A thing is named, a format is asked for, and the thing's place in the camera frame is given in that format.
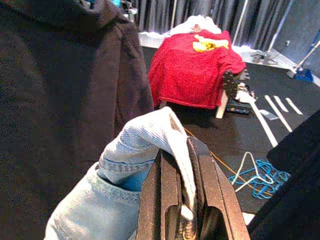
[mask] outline dark jacket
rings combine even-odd
[[[153,104],[136,28],[109,0],[1,2],[0,239],[37,240],[106,144]]]

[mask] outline curtain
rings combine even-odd
[[[267,50],[290,0],[249,0],[236,46]],[[245,0],[177,0],[174,25],[192,15],[209,16],[222,30],[236,32]],[[140,31],[165,33],[170,30],[174,0],[133,0],[138,9]]]

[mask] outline orange cable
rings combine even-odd
[[[196,136],[195,136],[192,132],[190,132],[188,129],[186,129],[185,127],[184,127],[184,130],[185,130],[187,133],[189,133],[191,136],[193,136],[193,137],[196,138]],[[224,161],[222,161],[220,158],[218,158],[212,151],[210,151],[210,154],[211,154],[215,159],[217,159],[223,166],[225,166],[230,172],[232,172],[232,173],[235,174],[235,175],[237,174],[231,167],[229,167]],[[244,180],[241,176],[238,176],[238,178],[240,178],[242,181],[246,182],[246,180]],[[249,186],[250,188],[252,188],[252,189],[255,189],[255,188],[254,188],[252,185],[250,185],[250,184],[248,184],[248,186]],[[265,194],[272,196],[272,194],[269,193],[269,192],[265,192]]]

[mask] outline red cloth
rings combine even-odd
[[[229,49],[218,47],[197,52],[195,35],[214,40],[228,40]],[[240,73],[246,64],[231,48],[227,31],[213,34],[207,30],[177,34],[164,40],[155,53],[149,72],[154,106],[161,100],[185,106],[214,109],[222,96],[222,76],[227,70]]]

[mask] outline black floor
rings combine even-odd
[[[154,50],[144,49],[144,53],[146,65],[149,67],[148,61],[151,60]],[[315,84],[291,79],[287,76],[285,69],[256,64],[247,64],[247,69],[251,78],[247,84],[258,97],[257,107],[274,113],[264,96],[279,96],[289,110],[289,113],[283,112],[283,116],[292,129],[320,109],[320,88]],[[293,111],[285,101],[287,97],[297,105],[303,115]],[[272,145],[254,113],[244,116],[226,112],[223,119],[216,119],[215,110],[177,104],[169,104],[169,106],[175,111],[183,126],[206,143],[208,148],[234,171],[238,170],[246,151],[251,152],[255,159],[267,160],[266,156]],[[267,123],[278,142],[289,134],[279,119],[267,120]],[[218,163],[227,177],[234,175],[223,164]],[[251,167],[252,164],[247,162],[243,170]],[[241,210],[247,213],[256,213],[267,201],[253,197],[252,189],[248,186],[240,190],[237,197]]]

